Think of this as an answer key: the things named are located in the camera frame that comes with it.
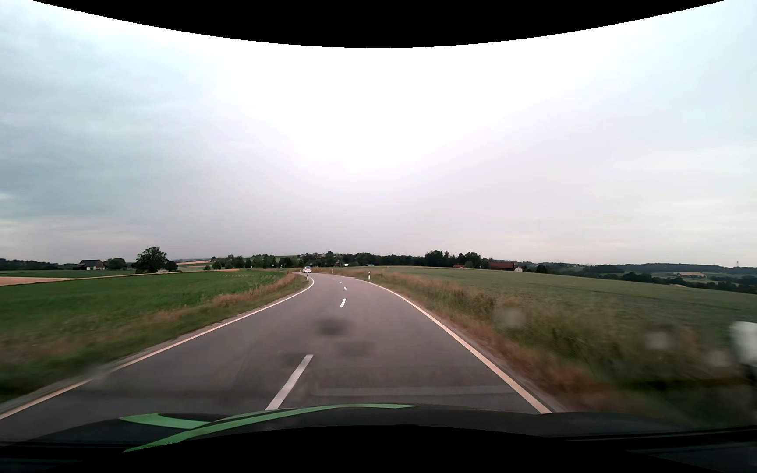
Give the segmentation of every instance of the road curve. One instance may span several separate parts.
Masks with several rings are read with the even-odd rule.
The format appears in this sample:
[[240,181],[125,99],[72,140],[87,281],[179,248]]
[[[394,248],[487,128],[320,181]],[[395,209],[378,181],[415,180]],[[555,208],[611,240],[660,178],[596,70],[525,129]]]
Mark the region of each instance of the road curve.
[[399,296],[359,279],[311,277],[298,296],[0,420],[0,441],[143,413],[354,402],[538,413]]

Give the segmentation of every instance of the house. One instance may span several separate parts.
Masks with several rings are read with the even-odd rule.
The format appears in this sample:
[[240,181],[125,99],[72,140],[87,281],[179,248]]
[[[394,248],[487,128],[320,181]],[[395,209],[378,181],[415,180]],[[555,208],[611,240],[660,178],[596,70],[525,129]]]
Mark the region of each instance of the house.
[[72,269],[104,269],[104,263],[100,259],[82,259],[81,262],[76,264]]
[[490,261],[489,269],[500,269],[502,271],[513,271],[516,269],[516,264],[512,261]]

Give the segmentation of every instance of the green field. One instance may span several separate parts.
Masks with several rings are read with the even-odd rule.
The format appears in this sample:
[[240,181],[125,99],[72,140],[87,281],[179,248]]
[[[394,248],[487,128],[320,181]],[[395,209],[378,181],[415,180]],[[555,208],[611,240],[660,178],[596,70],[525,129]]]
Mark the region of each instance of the green field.
[[757,322],[757,296],[753,294],[485,269],[382,270],[454,281],[499,295],[556,300],[572,308],[609,307],[625,320],[684,323],[715,342],[728,340],[729,324],[734,321]]
[[0,286],[0,402],[305,284],[283,271],[241,271]]
[[119,276],[122,274],[134,274],[132,269],[111,271],[80,271],[77,269],[38,269],[37,271],[0,271],[0,276],[18,278],[97,278],[100,276]]
[[[576,410],[700,427],[755,422],[729,326],[757,322],[756,295],[485,269],[371,270],[372,282],[436,311]],[[367,270],[335,274],[365,279]],[[650,342],[656,333],[663,348]]]

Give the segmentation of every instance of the black border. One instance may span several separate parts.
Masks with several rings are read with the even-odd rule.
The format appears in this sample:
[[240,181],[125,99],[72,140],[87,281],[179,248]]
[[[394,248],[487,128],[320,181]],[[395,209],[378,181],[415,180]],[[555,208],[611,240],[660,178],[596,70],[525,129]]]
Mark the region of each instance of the black border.
[[264,43],[349,48],[458,46],[558,35],[717,1],[522,4],[253,4],[42,1],[141,25]]

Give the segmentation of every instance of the cloudy sky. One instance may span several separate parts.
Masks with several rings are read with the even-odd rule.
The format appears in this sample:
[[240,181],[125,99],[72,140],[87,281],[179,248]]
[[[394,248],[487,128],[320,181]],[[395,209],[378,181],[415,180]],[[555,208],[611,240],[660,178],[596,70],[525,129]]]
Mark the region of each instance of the cloudy sky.
[[418,49],[0,0],[0,257],[150,246],[757,266],[757,0]]

